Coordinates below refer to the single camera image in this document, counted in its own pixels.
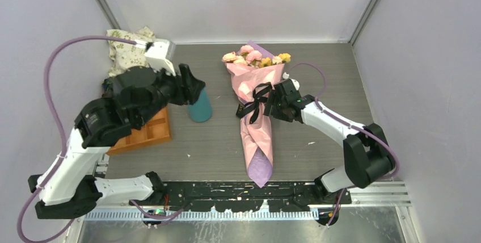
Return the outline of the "teal cylindrical vase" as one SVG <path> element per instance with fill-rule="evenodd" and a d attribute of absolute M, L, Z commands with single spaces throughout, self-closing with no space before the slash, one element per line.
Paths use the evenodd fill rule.
<path fill-rule="evenodd" d="M 188 106 L 188 115 L 190 119 L 197 123 L 203 123 L 212 117 L 213 109 L 210 99 L 207 95 L 206 88 L 200 93 L 198 101 Z"/>

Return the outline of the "black ribbon gold lettering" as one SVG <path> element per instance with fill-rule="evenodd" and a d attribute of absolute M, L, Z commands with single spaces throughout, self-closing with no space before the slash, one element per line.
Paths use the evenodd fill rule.
<path fill-rule="evenodd" d="M 253 100 L 250 102 L 238 105 L 238 108 L 235 114 L 236 117 L 241 119 L 247 116 L 248 114 L 252 113 L 249 119 L 249 124 L 254 124 L 254 122 L 256 122 L 259 117 L 261 104 L 268 102 L 268 97 L 266 97 L 266 95 L 269 95 L 272 89 L 273 89 L 273 86 L 270 82 L 261 83 L 257 85 L 252 92 Z"/>

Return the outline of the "pink paper flower bouquet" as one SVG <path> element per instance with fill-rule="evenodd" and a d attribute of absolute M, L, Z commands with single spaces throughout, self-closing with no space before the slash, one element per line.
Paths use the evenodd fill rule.
<path fill-rule="evenodd" d="M 236 52 L 223 56 L 231 77 L 231 87 L 239 100 L 235 116 L 240 121 L 240 136 L 248 177 L 263 188 L 273 173 L 271 120 L 264 115 L 268 94 L 281 81 L 289 54 L 275 56 L 249 41 Z"/>

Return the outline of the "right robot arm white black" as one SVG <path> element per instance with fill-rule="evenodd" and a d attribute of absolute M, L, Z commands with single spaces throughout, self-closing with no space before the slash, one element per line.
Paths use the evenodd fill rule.
<path fill-rule="evenodd" d="M 353 122 L 326 107 L 318 98 L 302 96 L 294 79 L 287 78 L 270 89 L 264 115 L 311 126 L 342 148 L 343 165 L 325 172 L 314 181 L 315 196 L 321 203 L 330 203 L 339 190 L 366 188 L 379 179 L 392 177 L 398 171 L 398 159 L 378 124 Z"/>

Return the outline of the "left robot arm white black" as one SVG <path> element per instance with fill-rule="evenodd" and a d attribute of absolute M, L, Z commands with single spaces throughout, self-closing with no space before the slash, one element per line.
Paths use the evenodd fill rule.
<path fill-rule="evenodd" d="M 39 190 L 37 217 L 73 219 L 104 204 L 163 203 L 166 190 L 153 171 L 135 178 L 104 179 L 91 175 L 90 169 L 120 139 L 141 129 L 168 104 L 194 104 L 204 88 L 205 82 L 186 64 L 180 64 L 174 74 L 135 66 L 111 77 L 102 97 L 86 104 L 76 117 L 66 154 L 51 166 L 52 178 L 29 177 L 31 191 Z"/>

